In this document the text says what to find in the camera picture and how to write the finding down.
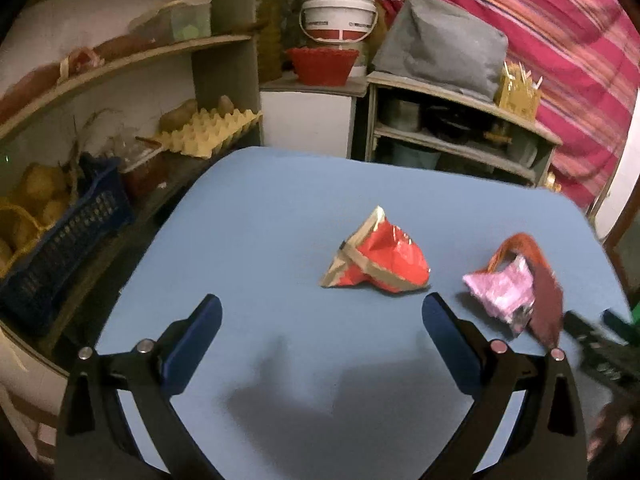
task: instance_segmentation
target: chip bag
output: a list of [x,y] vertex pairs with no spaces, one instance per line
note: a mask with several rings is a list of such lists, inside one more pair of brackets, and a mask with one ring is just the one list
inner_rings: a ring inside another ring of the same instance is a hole
[[389,292],[406,292],[424,288],[430,272],[420,247],[377,206],[342,243],[320,285],[371,282]]

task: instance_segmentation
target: pink foil wrapper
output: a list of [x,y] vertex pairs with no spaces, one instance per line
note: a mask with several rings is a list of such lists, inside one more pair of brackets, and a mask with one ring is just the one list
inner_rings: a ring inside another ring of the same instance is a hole
[[516,334],[525,329],[535,296],[533,275],[523,256],[516,256],[500,272],[474,272],[462,280],[489,316],[508,323]]

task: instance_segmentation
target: potato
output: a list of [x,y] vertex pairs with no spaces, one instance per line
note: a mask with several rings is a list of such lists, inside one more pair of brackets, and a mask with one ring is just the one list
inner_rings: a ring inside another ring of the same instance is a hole
[[56,192],[66,189],[62,168],[34,164],[26,174],[25,192],[34,200],[50,200]]
[[160,117],[158,127],[160,132],[172,132],[179,130],[191,120],[191,116],[198,111],[196,99],[189,99],[180,106],[163,114]]
[[35,225],[26,218],[20,217],[15,223],[12,243],[16,251],[29,244],[38,234]]
[[66,212],[66,208],[69,206],[69,195],[59,194],[52,200],[49,200],[42,213],[40,214],[40,222],[43,226],[49,226],[55,224]]
[[234,112],[234,104],[231,102],[231,99],[226,95],[220,96],[218,101],[218,114],[220,117],[224,117],[227,114],[232,114]]
[[14,252],[9,247],[9,244],[0,238],[0,275],[2,275],[4,268],[8,265],[13,255]]
[[[4,196],[0,196],[0,206],[10,204],[11,202]],[[10,209],[0,208],[0,238],[10,240],[14,232],[15,212]]]
[[46,200],[35,200],[27,194],[27,177],[31,173],[31,170],[36,166],[36,163],[31,163],[20,179],[18,185],[9,193],[8,200],[10,203],[19,205],[25,208],[29,213],[34,216],[39,215],[40,211],[44,207]]

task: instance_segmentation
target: wooden shelf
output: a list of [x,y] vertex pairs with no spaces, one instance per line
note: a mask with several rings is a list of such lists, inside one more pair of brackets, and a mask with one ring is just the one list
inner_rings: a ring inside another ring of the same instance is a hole
[[281,78],[260,85],[264,92],[309,92],[313,94],[344,95],[364,97],[367,94],[367,78],[350,77],[344,86],[312,86],[301,83],[293,72],[285,72]]
[[13,139],[21,130],[63,100],[67,100],[116,74],[138,68],[167,56],[196,52],[197,50],[205,50],[214,46],[237,43],[250,39],[251,36],[236,34],[181,41],[180,43],[145,50],[133,56],[123,57],[91,70],[90,72],[75,76],[45,92],[11,117],[7,122],[0,124],[0,144]]
[[177,153],[164,153],[169,174],[166,187],[164,189],[155,189],[146,197],[144,202],[134,206],[136,219],[133,224],[126,226],[117,235],[102,240],[87,260],[82,263],[80,269],[72,277],[72,285],[60,306],[60,312],[56,320],[47,335],[38,341],[37,348],[44,356],[52,354],[66,326],[100,277],[131,241],[135,240],[141,229],[153,218],[158,210],[176,196],[181,189],[193,183],[211,164],[227,153],[228,150],[209,160]]
[[536,183],[536,173],[534,170],[525,168],[517,162],[513,162],[506,158],[506,156],[495,155],[493,153],[480,150],[471,146],[465,146],[464,144],[454,144],[453,142],[447,142],[446,140],[439,139],[423,130],[419,133],[403,132],[396,130],[384,124],[378,123],[374,130],[375,137],[388,137],[389,139],[404,140],[412,144],[419,144],[425,148],[431,148],[439,152],[451,153],[452,155],[463,156],[469,160],[476,162],[482,162],[494,168],[499,168],[509,173],[516,174],[522,178],[529,180],[532,184]]
[[551,130],[545,128],[539,122],[527,121],[526,119],[511,113],[503,108],[498,108],[494,103],[481,101],[475,99],[469,95],[464,95],[453,90],[448,90],[437,85],[425,83],[423,81],[417,81],[408,77],[400,77],[397,75],[387,74],[385,72],[372,72],[367,76],[369,83],[374,83],[379,86],[387,86],[390,88],[402,88],[404,90],[411,90],[413,92],[420,92],[421,94],[432,95],[447,101],[453,101],[470,108],[475,108],[491,114],[495,117],[509,121],[510,123],[517,124],[521,128],[528,130],[543,139],[548,140],[556,146],[562,145],[562,140]]

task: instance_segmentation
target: red basket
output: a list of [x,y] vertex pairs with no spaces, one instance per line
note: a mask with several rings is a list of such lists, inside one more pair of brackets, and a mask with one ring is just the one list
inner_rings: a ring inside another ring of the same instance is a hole
[[344,86],[351,67],[359,56],[354,48],[337,50],[329,47],[290,48],[287,54],[298,78],[305,85]]

